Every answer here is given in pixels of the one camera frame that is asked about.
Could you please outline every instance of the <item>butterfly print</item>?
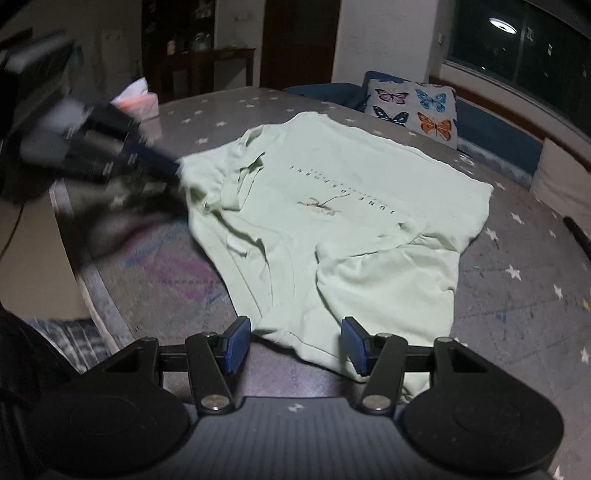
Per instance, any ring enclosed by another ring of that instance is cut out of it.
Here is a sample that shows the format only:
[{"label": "butterfly print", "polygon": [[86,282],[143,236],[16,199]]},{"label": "butterfly print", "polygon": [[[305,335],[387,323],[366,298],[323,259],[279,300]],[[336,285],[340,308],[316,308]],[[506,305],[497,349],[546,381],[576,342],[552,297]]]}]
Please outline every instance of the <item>butterfly print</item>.
[{"label": "butterfly print", "polygon": [[378,118],[382,120],[387,120],[388,122],[392,122],[396,125],[401,125],[404,127],[405,123],[408,121],[408,112],[400,112],[394,118],[390,117],[383,109],[378,106],[374,106],[374,112],[378,116]]},{"label": "butterfly print", "polygon": [[417,112],[417,115],[418,119],[421,121],[421,130],[426,134],[430,134],[435,130],[435,136],[439,134],[448,142],[452,139],[452,122],[450,120],[444,120],[437,124],[421,112]]},{"label": "butterfly print", "polygon": [[431,106],[435,107],[439,113],[443,113],[445,111],[445,103],[447,100],[447,95],[445,93],[438,93],[435,98],[431,97],[428,93],[425,93],[421,89],[415,89],[417,92],[417,97],[421,100],[421,106],[426,108],[427,110],[431,108]]},{"label": "butterfly print", "polygon": [[405,99],[408,96],[408,92],[392,93],[389,90],[383,90],[381,88],[376,88],[375,91],[378,92],[380,100],[384,102],[396,102],[399,105],[404,105],[406,103]]}]

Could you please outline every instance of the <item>wooden door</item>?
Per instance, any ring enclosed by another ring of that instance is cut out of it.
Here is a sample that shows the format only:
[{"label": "wooden door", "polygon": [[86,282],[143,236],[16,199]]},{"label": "wooden door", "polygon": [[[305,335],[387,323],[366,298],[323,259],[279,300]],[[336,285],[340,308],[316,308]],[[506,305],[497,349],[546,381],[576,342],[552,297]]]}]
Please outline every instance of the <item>wooden door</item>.
[{"label": "wooden door", "polygon": [[261,86],[330,83],[340,0],[267,0]]}]

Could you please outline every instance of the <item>gray bed sheet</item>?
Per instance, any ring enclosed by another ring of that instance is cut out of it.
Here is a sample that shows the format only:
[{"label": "gray bed sheet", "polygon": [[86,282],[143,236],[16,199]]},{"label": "gray bed sheet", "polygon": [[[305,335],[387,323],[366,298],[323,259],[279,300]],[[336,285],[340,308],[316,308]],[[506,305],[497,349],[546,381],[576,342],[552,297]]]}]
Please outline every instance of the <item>gray bed sheet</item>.
[{"label": "gray bed sheet", "polygon": [[[490,217],[460,259],[452,336],[550,398],[566,422],[552,466],[558,476],[586,479],[591,460],[591,264],[562,219],[529,192],[488,167],[409,130],[328,102],[246,87],[160,106],[145,127],[158,147],[177,156],[217,147],[260,124],[302,111],[417,147],[495,188]],[[69,183],[74,223],[86,252],[74,263],[118,343],[155,336],[181,343],[203,330],[222,331],[235,317],[215,269],[193,241],[182,196],[177,203],[112,199],[106,190]],[[69,250],[70,258],[74,253]],[[169,389],[188,398],[181,374]],[[355,398],[360,386],[255,340],[235,385],[243,395]]]}]

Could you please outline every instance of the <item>white pillow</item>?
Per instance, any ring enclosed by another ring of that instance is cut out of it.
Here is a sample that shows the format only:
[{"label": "white pillow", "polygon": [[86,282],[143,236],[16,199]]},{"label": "white pillow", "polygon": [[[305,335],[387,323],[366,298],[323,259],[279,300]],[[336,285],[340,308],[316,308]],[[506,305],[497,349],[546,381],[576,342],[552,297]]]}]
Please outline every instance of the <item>white pillow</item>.
[{"label": "white pillow", "polygon": [[365,113],[457,148],[455,91],[416,82],[370,80]]},{"label": "white pillow", "polygon": [[591,175],[572,155],[544,140],[530,192],[591,234]]}]

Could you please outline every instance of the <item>orange butterfly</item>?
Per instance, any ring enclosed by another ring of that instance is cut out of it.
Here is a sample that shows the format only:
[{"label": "orange butterfly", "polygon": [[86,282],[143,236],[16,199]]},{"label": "orange butterfly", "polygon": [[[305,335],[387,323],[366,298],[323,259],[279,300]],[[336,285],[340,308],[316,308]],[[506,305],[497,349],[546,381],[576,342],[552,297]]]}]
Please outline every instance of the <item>orange butterfly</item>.
[{"label": "orange butterfly", "polygon": [[452,122],[450,120],[444,120],[437,124],[421,112],[417,112],[417,115],[418,119],[421,121],[421,130],[426,134],[430,134],[435,130],[435,135],[440,134],[446,141],[449,142],[452,139]]}]

